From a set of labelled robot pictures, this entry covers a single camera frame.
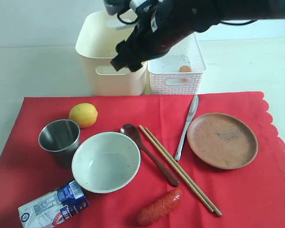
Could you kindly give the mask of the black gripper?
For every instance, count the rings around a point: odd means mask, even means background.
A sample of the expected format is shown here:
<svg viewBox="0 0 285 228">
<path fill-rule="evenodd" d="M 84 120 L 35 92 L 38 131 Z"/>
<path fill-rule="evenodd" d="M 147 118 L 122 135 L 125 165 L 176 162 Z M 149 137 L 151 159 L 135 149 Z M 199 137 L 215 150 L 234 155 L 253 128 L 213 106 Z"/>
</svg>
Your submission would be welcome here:
<svg viewBox="0 0 285 228">
<path fill-rule="evenodd" d="M 134 29 L 128 45 L 125 40 L 116 45 L 117 56 L 110 63 L 116 71 L 125 67 L 136 72 L 148 58 L 165 55 L 193 32 L 218 22 L 216 0 L 165 0 Z"/>
</svg>

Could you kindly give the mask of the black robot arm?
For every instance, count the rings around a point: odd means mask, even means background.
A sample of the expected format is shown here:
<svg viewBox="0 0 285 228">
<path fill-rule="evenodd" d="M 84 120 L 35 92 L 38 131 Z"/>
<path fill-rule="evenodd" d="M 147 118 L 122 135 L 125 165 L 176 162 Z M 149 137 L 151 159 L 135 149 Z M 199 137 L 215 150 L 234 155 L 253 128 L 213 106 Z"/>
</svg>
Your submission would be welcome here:
<svg viewBox="0 0 285 228">
<path fill-rule="evenodd" d="M 106 10 L 120 16 L 133 10 L 134 30 L 116 45 L 111 60 L 116 71 L 123 67 L 135 72 L 144 61 L 166 55 L 193 32 L 204 32 L 219 23 L 240 26 L 262 19 L 285 19 L 285 0 L 106 0 Z"/>
</svg>

